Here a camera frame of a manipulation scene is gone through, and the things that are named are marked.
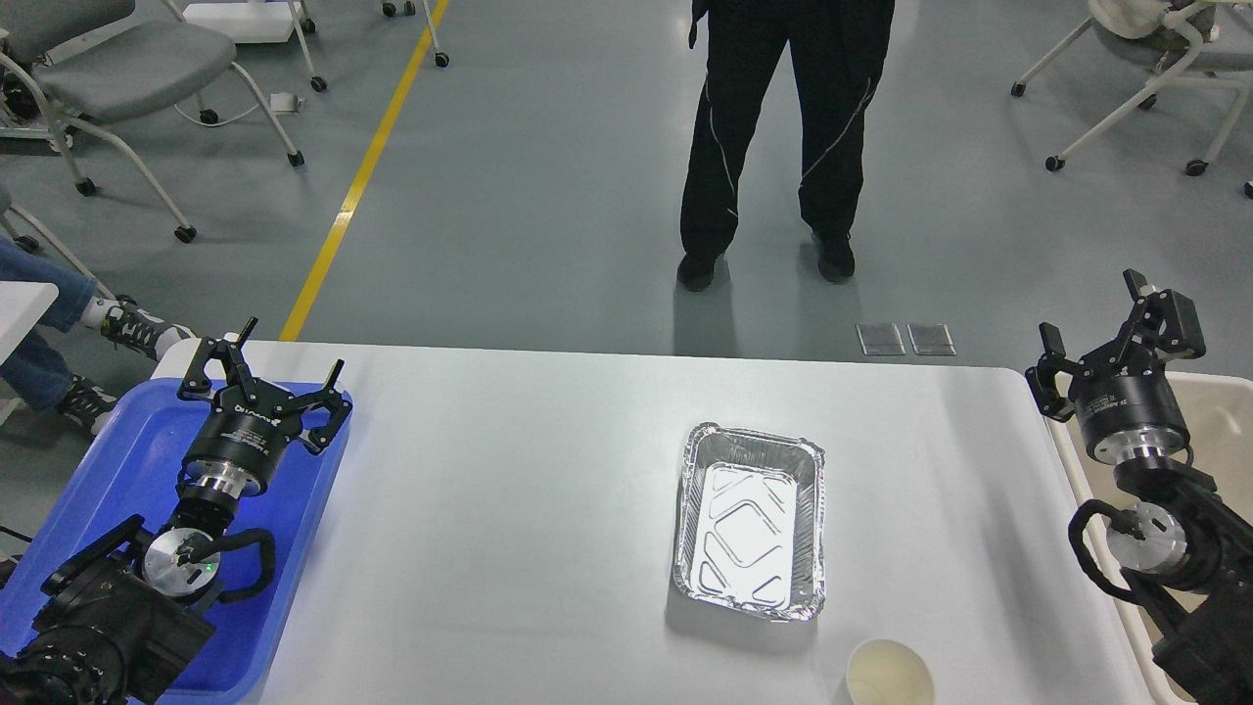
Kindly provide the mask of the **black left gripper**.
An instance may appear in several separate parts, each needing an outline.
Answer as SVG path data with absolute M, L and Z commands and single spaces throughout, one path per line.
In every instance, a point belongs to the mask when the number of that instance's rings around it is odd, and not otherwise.
M 291 442 L 299 442 L 309 455 L 322 455 L 353 411 L 352 401 L 337 389 L 345 369 L 341 358 L 331 367 L 325 384 L 307 394 L 294 397 L 292 389 L 281 384 L 258 386 L 243 354 L 257 322 L 256 316 L 248 317 L 234 341 L 202 339 L 175 389 L 180 399 L 213 397 L 205 425 L 183 458 L 185 482 L 233 498 L 264 493 Z M 213 396 L 207 374 L 211 361 L 222 364 L 227 383 Z M 328 414 L 325 423 L 304 428 L 304 413 L 321 409 Z

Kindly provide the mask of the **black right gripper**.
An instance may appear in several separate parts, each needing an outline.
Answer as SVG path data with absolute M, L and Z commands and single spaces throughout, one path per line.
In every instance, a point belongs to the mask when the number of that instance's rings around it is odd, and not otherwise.
M 1075 412 L 1088 457 L 1111 467 L 1190 446 L 1192 435 L 1164 371 L 1172 361 L 1207 353 L 1192 298 L 1152 286 L 1136 269 L 1124 269 L 1123 278 L 1133 308 L 1114 338 L 1114 376 L 1084 378 L 1088 368 L 1068 357 L 1063 334 L 1048 322 L 1037 326 L 1042 354 L 1025 371 L 1040 414 L 1065 423 Z M 1058 387 L 1063 373 L 1075 378 L 1071 399 Z

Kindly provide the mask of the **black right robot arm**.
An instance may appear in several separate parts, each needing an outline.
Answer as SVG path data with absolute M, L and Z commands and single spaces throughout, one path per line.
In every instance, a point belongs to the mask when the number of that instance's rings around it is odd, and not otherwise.
M 1078 419 L 1091 460 L 1134 503 L 1079 505 L 1068 541 L 1085 576 L 1146 611 L 1162 634 L 1153 661 L 1199 704 L 1250 701 L 1250 525 L 1197 470 L 1165 367 L 1207 352 L 1190 298 L 1125 269 L 1133 308 L 1111 341 L 1069 359 L 1042 322 L 1042 354 L 1025 371 L 1040 414 Z

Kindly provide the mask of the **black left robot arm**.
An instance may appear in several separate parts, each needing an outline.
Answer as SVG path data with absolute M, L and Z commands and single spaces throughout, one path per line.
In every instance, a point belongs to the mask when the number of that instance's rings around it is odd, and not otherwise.
M 268 381 L 236 339 L 122 398 L 3 592 L 5 704 L 228 704 L 272 657 L 348 445 L 337 359 Z

